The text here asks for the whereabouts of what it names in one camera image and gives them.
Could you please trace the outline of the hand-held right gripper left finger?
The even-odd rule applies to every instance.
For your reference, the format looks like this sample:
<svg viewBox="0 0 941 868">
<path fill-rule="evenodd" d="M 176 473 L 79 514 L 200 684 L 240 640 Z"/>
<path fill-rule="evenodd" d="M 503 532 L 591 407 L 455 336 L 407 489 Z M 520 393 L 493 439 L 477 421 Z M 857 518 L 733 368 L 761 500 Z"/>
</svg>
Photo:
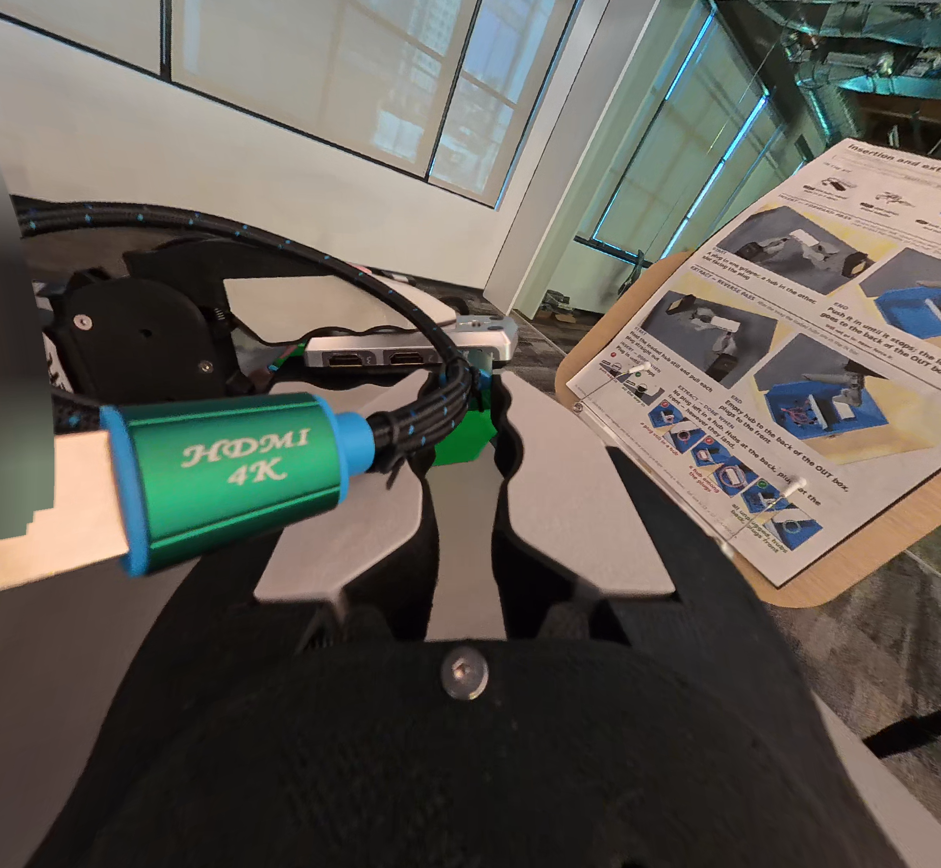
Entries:
<svg viewBox="0 0 941 868">
<path fill-rule="evenodd" d="M 427 481 L 354 477 L 336 509 L 284 529 L 255 587 L 261 603 L 340 603 L 347 592 L 395 601 L 433 588 L 439 533 Z"/>
</svg>

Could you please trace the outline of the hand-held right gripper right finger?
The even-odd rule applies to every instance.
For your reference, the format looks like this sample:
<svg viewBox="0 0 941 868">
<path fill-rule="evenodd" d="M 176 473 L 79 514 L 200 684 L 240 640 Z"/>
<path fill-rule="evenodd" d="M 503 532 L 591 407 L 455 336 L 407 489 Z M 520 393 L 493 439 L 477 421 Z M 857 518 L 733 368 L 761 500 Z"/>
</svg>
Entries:
<svg viewBox="0 0 941 868">
<path fill-rule="evenodd" d="M 600 595 L 672 595 L 674 583 L 603 440 L 514 373 L 494 378 L 493 412 L 512 536 Z"/>
</svg>

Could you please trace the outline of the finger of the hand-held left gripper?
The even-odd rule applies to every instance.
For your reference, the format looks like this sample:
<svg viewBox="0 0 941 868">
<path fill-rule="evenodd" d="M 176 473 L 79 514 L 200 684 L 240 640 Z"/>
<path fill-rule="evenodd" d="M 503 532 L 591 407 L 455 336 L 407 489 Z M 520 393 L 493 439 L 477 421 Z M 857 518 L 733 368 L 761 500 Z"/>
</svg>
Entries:
<svg viewBox="0 0 941 868">
<path fill-rule="evenodd" d="M 229 313 L 268 345 L 299 342 L 321 330 L 362 334 L 415 325 L 368 291 L 336 276 L 230 278 L 223 282 Z"/>
</svg>

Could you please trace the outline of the silver port hub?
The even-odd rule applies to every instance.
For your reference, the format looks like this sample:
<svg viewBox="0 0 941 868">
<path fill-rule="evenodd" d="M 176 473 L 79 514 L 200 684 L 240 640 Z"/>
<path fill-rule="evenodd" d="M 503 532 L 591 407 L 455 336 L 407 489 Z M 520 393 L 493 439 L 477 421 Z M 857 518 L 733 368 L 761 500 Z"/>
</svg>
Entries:
<svg viewBox="0 0 941 868">
<path fill-rule="evenodd" d="M 520 329 L 513 318 L 482 314 L 458 315 L 444 333 L 465 358 L 488 357 L 500 367 L 513 357 Z M 441 364 L 430 341 L 415 330 L 313 336 L 300 348 L 307 368 L 327 371 L 412 370 Z"/>
</svg>

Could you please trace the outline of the green plastic bin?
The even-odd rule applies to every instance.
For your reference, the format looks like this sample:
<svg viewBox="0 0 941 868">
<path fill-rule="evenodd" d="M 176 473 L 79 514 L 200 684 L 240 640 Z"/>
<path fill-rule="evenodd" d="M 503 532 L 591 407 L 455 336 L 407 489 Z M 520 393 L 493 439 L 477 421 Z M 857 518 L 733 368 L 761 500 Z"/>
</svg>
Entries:
<svg viewBox="0 0 941 868">
<path fill-rule="evenodd" d="M 373 402 L 381 408 L 398 406 L 392 401 L 392 389 L 414 371 L 420 372 L 419 380 L 423 382 L 428 372 L 428 368 L 412 366 L 312 368 L 306 365 L 302 352 L 298 346 L 266 367 L 270 374 L 269 390 L 271 393 L 307 390 L 324 397 L 336 413 L 367 415 L 367 406 Z M 497 434 L 490 415 L 492 360 L 480 350 L 470 350 L 469 360 L 480 373 L 480 394 L 471 400 L 460 425 L 437 445 L 435 465 L 472 462 Z"/>
</svg>

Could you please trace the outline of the braided hdmi cable green plugs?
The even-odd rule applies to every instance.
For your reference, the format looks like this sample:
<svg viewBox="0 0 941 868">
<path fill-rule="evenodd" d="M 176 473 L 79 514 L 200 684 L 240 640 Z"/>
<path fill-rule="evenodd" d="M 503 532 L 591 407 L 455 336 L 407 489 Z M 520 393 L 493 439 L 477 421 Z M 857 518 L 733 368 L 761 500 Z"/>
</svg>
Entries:
<svg viewBox="0 0 941 868">
<path fill-rule="evenodd" d="M 144 577 L 223 545 L 336 508 L 353 477 L 396 472 L 466 415 L 479 372 L 390 283 L 319 250 L 218 216 L 116 202 L 35 204 L 13 196 L 21 234 L 173 230 L 240 241 L 314 264 L 412 321 L 438 351 L 438 377 L 413 403 L 367 417 L 308 393 L 162 404 L 100 404 L 53 391 L 54 504 L 2 540 L 2 589 L 121 557 Z"/>
</svg>

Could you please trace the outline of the printed instruction sheet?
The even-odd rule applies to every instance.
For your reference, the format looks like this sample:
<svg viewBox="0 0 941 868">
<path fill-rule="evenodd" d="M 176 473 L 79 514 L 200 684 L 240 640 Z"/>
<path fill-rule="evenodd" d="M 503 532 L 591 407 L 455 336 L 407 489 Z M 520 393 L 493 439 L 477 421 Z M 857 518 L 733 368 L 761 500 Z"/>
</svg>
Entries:
<svg viewBox="0 0 941 868">
<path fill-rule="evenodd" d="M 847 139 L 644 294 L 567 386 L 779 589 L 939 476 L 939 160 Z"/>
</svg>

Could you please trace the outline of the silver ventilation duct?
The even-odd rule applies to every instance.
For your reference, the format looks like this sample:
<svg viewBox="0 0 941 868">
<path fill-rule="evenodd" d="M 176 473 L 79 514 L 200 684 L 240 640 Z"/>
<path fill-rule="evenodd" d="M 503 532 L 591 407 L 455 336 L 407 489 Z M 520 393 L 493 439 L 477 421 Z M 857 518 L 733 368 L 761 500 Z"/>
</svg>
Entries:
<svg viewBox="0 0 941 868">
<path fill-rule="evenodd" d="M 780 43 L 826 145 L 853 138 L 939 158 L 939 46 L 794 29 Z"/>
</svg>

